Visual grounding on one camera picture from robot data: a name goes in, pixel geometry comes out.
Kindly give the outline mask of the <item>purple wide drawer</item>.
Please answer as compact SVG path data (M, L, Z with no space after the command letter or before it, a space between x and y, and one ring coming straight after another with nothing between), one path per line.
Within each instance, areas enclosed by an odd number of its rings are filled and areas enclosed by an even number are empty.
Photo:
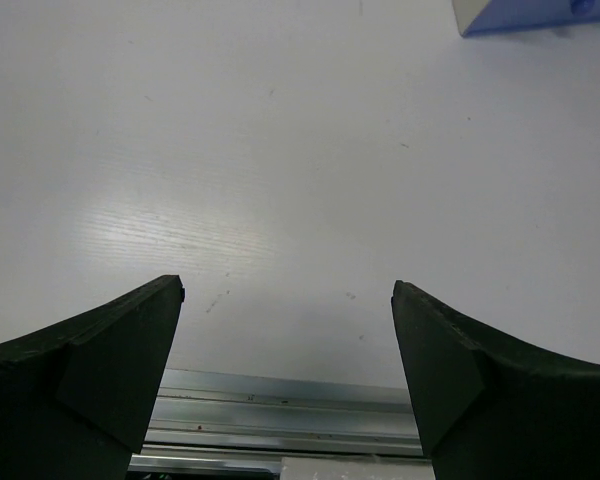
M462 37L600 22L600 0L453 0L452 6Z

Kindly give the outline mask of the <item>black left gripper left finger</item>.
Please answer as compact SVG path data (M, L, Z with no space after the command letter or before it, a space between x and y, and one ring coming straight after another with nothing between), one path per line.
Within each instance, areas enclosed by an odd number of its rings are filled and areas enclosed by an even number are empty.
M0 479L122 479L141 451L185 289L160 276L0 343Z

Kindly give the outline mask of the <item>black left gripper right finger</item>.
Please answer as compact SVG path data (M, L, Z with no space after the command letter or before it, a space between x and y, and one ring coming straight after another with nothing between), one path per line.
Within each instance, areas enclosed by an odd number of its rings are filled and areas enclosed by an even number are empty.
M392 315L439 479L600 479L600 365L534 346L397 281Z

